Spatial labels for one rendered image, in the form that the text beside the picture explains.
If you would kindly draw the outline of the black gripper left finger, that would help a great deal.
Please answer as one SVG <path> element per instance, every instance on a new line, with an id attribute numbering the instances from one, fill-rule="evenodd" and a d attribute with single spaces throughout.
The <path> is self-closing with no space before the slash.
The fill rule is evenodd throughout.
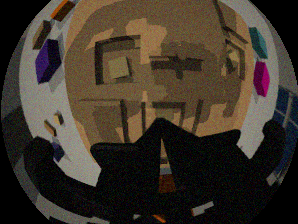
<path id="1" fill-rule="evenodd" d="M 161 120 L 154 119 L 136 143 L 96 143 L 90 147 L 93 159 L 102 167 L 149 169 L 153 185 L 160 185 Z"/>

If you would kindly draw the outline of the magenta block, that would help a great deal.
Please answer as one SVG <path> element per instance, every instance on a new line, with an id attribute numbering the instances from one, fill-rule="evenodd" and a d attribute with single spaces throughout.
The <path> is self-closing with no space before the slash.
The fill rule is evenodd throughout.
<path id="1" fill-rule="evenodd" d="M 254 68 L 254 76 L 253 76 L 253 84 L 255 85 L 255 91 L 257 91 L 257 95 L 266 97 L 267 88 L 269 88 L 269 73 L 267 73 L 265 63 L 261 63 L 261 61 L 255 61 Z"/>

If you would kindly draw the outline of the teal block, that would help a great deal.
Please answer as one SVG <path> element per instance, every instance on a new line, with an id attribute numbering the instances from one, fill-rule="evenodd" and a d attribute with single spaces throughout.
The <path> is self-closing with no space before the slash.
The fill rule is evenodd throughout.
<path id="1" fill-rule="evenodd" d="M 257 27 L 251 27 L 249 28 L 250 32 L 250 39 L 251 39 L 251 45 L 253 45 L 254 51 L 258 53 L 258 56 L 263 57 L 263 59 L 267 59 L 267 51 L 266 51 L 266 41 L 263 39 L 263 36 L 261 35 L 261 32 L 257 30 Z"/>

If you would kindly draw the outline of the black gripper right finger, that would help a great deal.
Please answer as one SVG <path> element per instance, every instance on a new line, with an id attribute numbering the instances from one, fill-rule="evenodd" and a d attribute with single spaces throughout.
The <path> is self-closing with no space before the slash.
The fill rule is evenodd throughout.
<path id="1" fill-rule="evenodd" d="M 241 131 L 233 129 L 233 131 L 218 132 L 217 135 L 206 135 L 198 137 L 184 129 L 177 127 L 165 117 L 161 120 L 161 137 L 165 144 L 166 156 L 170 165 L 174 179 L 176 190 L 186 189 L 186 183 L 194 168 L 197 167 L 201 155 L 206 152 L 217 151 L 217 149 L 225 148 L 227 145 L 237 144 Z"/>

